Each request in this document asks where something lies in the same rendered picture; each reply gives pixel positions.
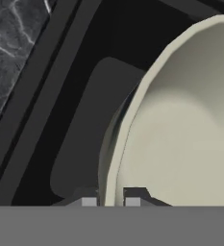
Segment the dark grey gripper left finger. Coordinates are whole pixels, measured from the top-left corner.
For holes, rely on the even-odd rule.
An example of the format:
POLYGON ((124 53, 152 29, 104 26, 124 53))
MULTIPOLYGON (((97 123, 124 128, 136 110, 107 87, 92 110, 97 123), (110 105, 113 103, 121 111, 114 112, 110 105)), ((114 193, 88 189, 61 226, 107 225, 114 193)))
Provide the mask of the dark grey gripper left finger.
POLYGON ((59 202, 55 202, 55 207, 80 206, 97 207, 99 202, 99 188, 97 186, 78 186, 70 189, 59 202))

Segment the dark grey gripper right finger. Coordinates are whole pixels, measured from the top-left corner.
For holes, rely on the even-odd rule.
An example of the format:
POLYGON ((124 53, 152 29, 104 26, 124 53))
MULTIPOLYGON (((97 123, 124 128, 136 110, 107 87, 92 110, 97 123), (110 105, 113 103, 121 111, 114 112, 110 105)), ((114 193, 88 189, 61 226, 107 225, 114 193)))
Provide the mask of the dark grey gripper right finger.
POLYGON ((124 207, 164 206, 169 204, 152 197, 146 187, 125 187, 123 189, 124 207))

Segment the cream white bowl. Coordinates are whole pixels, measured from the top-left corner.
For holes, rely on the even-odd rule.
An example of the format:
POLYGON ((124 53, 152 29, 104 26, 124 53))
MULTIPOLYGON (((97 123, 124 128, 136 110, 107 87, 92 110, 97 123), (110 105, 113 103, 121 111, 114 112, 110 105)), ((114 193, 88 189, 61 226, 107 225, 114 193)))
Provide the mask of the cream white bowl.
POLYGON ((99 160, 100 200, 143 187, 170 206, 224 207, 224 14, 171 41, 112 119, 99 160))

